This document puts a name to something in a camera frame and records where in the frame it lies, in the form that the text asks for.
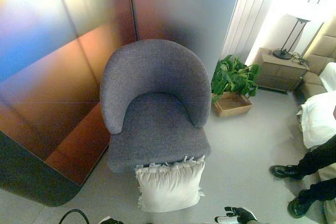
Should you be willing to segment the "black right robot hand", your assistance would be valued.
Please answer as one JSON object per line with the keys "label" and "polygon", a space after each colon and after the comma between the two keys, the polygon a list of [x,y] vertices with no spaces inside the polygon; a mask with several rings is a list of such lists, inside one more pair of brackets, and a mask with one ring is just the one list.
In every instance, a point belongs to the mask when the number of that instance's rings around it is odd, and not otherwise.
{"label": "black right robot hand", "polygon": [[255,215],[246,208],[241,207],[225,207],[225,216],[215,217],[216,223],[248,223],[249,221],[257,221]]}

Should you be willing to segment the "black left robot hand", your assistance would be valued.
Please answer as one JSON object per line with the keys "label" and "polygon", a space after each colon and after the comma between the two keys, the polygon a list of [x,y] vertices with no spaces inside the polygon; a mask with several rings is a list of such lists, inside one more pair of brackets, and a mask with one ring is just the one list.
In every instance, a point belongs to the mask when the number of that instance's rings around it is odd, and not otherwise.
{"label": "black left robot hand", "polygon": [[105,217],[99,222],[99,224],[121,224],[121,223],[122,223],[121,221],[115,220],[111,218],[110,216]]}

